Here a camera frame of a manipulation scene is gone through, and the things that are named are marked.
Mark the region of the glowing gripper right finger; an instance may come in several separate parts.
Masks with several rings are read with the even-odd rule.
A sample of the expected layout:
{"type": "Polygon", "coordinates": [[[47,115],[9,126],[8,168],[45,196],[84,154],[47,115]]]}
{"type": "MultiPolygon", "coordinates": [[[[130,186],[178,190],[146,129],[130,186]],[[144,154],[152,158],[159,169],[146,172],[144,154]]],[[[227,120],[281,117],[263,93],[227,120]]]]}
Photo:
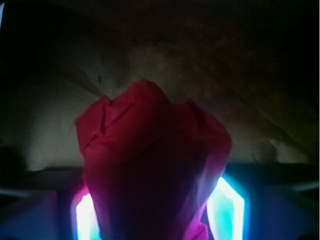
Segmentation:
{"type": "Polygon", "coordinates": [[[231,175],[224,173],[209,196],[206,212],[215,240],[248,239],[248,192],[231,175]]]}

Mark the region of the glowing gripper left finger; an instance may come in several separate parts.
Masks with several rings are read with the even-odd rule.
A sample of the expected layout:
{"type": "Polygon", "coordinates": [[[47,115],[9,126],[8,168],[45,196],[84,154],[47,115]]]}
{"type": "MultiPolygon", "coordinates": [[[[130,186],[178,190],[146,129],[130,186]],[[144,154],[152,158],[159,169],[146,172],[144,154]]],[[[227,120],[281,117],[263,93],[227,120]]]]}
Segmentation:
{"type": "Polygon", "coordinates": [[[72,194],[70,217],[73,240],[101,239],[93,199],[83,180],[76,185],[72,194]]]}

